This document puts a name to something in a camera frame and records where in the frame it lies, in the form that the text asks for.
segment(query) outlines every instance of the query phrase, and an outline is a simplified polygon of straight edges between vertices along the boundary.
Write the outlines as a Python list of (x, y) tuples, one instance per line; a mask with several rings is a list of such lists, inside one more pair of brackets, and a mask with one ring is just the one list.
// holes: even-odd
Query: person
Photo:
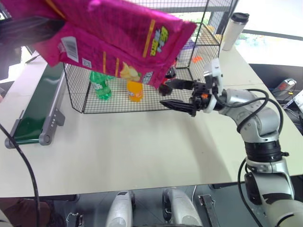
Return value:
[[(15, 227), (35, 227), (35, 201), (23, 198), (0, 198), (0, 209)], [(40, 201), (40, 226), (65, 227), (66, 222), (55, 212), (53, 201)]]

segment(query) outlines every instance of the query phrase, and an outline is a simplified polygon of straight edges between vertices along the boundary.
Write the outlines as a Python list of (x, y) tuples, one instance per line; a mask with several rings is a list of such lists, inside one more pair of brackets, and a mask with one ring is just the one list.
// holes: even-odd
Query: chip bag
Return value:
[(124, 0), (2, 0), (13, 18), (64, 19), (34, 45), (51, 65), (65, 62), (158, 88), (195, 23)]

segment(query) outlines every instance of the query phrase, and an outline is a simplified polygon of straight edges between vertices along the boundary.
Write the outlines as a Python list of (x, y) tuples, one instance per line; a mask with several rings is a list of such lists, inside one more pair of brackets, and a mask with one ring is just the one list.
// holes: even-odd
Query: green soda bottle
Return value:
[(96, 95), (99, 99), (108, 100), (112, 92), (108, 86), (108, 80), (111, 76), (105, 75), (103, 73), (94, 72), (90, 73), (90, 82), (95, 89)]

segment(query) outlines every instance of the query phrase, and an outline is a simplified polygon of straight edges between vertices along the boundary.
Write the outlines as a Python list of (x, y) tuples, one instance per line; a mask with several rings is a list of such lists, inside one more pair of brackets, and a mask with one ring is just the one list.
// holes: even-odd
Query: green conveyor belt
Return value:
[(38, 143), (43, 124), (49, 115), (57, 86), (60, 82), (63, 66), (46, 66), (36, 90), (14, 133), (18, 144)]

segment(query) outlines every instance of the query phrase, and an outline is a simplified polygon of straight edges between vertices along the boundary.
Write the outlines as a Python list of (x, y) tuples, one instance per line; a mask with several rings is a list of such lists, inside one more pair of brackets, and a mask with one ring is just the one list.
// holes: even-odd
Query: orange bottle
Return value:
[(128, 98), (133, 102), (140, 102), (143, 98), (143, 85), (141, 83), (127, 81)]

